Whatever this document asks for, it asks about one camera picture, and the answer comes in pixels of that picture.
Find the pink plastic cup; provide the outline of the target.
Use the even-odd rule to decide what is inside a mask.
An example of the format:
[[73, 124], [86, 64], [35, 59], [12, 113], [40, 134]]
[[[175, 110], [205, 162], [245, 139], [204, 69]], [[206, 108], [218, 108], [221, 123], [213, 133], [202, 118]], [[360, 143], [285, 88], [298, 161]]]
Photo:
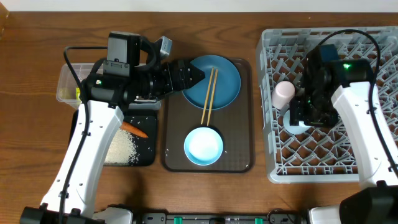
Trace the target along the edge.
[[271, 102], [273, 107], [281, 110], [295, 95], [295, 87], [291, 82], [279, 82], [271, 94]]

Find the orange carrot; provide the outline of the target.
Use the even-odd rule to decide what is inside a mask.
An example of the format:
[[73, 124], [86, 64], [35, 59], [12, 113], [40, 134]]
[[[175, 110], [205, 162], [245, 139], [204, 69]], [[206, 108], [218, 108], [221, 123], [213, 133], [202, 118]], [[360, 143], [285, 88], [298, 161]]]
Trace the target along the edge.
[[129, 132], [135, 136], [141, 137], [141, 138], [148, 138], [148, 135], [145, 132], [141, 131], [137, 127], [135, 127], [125, 121], [122, 122], [120, 129], [127, 131], [127, 132]]

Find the light blue bowl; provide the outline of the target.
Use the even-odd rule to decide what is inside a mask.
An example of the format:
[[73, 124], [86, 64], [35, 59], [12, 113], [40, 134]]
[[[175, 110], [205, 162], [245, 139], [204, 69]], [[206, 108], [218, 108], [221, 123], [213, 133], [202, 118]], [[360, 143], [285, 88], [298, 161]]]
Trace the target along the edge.
[[223, 139], [219, 132], [209, 127], [199, 127], [191, 130], [183, 144], [183, 150], [188, 160], [198, 166], [214, 164], [223, 153]]

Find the light blue plastic cup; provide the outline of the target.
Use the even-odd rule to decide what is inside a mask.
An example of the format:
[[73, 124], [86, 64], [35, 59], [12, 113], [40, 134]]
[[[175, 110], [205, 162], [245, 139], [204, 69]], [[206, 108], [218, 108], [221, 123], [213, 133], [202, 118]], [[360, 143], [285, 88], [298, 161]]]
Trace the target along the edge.
[[289, 110], [287, 110], [284, 114], [283, 125], [287, 132], [294, 135], [303, 134], [304, 132], [306, 132], [308, 129], [311, 128], [311, 126], [307, 126], [303, 121], [299, 121], [298, 125], [291, 125]]

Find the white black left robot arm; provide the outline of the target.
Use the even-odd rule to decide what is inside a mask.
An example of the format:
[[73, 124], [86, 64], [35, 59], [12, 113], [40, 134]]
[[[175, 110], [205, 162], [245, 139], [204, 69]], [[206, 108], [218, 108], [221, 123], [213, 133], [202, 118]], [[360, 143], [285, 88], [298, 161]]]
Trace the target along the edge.
[[172, 42], [111, 32], [107, 56], [84, 80], [77, 80], [81, 103], [62, 166], [38, 208], [26, 207], [21, 223], [132, 223], [126, 208], [95, 211], [96, 190], [111, 141], [136, 99], [160, 100], [202, 81], [203, 71], [188, 60], [166, 62]]

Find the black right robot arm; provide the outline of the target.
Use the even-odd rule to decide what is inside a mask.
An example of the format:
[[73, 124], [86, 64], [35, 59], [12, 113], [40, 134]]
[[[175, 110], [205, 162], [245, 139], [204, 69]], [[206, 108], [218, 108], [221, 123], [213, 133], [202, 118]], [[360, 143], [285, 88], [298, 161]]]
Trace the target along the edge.
[[304, 93], [291, 101], [289, 123], [329, 128], [340, 119], [361, 188], [339, 205], [311, 209], [310, 223], [397, 223], [397, 146], [373, 78], [367, 60], [307, 59]]

